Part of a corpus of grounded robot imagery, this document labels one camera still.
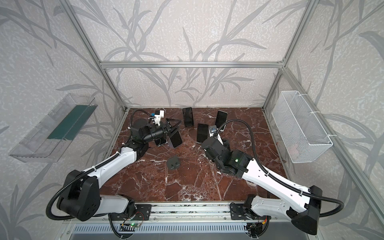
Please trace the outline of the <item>green-edged phone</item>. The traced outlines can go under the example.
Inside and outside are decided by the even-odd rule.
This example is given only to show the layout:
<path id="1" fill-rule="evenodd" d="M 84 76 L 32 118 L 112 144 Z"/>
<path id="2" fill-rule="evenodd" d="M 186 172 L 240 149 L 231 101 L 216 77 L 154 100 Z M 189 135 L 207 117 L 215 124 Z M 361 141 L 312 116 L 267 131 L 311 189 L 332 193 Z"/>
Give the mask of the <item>green-edged phone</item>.
<path id="1" fill-rule="evenodd" d="M 218 111 L 216 116 L 215 125 L 219 129 L 219 127 L 227 121 L 228 113 L 223 111 Z"/>

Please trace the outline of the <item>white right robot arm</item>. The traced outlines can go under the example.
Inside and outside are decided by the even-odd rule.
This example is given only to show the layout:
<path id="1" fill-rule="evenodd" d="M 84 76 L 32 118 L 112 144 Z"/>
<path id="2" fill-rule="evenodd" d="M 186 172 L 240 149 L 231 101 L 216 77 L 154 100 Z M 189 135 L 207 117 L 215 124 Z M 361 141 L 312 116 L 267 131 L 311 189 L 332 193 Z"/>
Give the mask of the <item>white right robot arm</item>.
<path id="1" fill-rule="evenodd" d="M 309 235 L 318 233 L 322 204 L 320 200 L 312 200 L 305 194 L 322 196 L 322 189 L 301 186 L 270 170 L 264 172 L 250 155 L 240 150 L 230 151 L 214 137 L 206 139 L 201 146 L 206 157 L 222 173 L 254 183 L 276 196 L 272 200 L 260 196 L 248 197 L 244 209 L 251 216 L 281 217 Z"/>

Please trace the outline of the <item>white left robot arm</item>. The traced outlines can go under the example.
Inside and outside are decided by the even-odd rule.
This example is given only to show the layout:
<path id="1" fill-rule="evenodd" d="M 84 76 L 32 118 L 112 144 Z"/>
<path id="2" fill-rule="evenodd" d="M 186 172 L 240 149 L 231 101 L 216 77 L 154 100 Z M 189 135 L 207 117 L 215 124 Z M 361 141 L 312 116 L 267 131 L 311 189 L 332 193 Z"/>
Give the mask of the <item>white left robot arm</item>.
<path id="1" fill-rule="evenodd" d="M 150 142 L 159 145 L 178 133 L 181 122 L 177 119 L 153 123 L 145 119 L 137 120 L 131 125 L 131 136 L 118 152 L 87 170 L 74 170 L 67 175 L 63 187 L 47 205 L 47 217 L 51 220 L 78 219 L 84 222 L 107 214 L 124 214 L 128 218 L 134 215 L 134 200 L 102 195 L 101 187 L 120 170 L 143 157 Z"/>

